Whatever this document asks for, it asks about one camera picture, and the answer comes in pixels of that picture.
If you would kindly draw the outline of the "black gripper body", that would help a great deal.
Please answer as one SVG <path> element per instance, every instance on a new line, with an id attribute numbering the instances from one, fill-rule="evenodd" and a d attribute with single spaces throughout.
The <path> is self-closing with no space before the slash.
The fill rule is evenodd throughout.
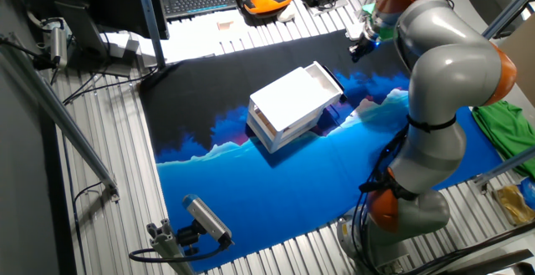
<path id="1" fill-rule="evenodd" d="M 374 51 L 376 45 L 377 43 L 374 39 L 369 39 L 365 36 L 361 36 L 355 44 L 354 56 L 363 57 Z"/>

